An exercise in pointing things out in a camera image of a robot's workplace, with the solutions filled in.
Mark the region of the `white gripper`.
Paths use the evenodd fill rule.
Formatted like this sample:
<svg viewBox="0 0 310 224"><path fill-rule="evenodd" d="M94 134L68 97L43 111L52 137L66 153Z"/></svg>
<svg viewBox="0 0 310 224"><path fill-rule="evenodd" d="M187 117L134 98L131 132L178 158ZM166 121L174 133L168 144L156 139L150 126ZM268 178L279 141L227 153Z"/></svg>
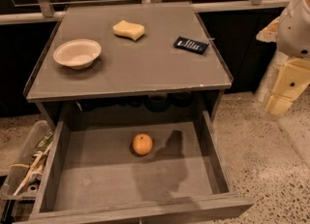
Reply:
<svg viewBox="0 0 310 224"><path fill-rule="evenodd" d="M275 43L288 56L299 57L279 68L265 110L284 114L310 84L310 0L292 0L279 18L275 18L256 36L265 43Z"/></svg>

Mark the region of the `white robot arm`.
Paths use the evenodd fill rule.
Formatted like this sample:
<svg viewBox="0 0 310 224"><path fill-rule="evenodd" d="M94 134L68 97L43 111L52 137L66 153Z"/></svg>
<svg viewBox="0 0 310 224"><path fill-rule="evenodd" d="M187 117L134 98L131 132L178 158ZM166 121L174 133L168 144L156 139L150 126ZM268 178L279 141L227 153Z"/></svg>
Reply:
<svg viewBox="0 0 310 224"><path fill-rule="evenodd" d="M289 0L256 39L276 45L257 97L265 115L287 131L297 154L307 163L309 131L295 123L292 108L310 85L310 0Z"/></svg>

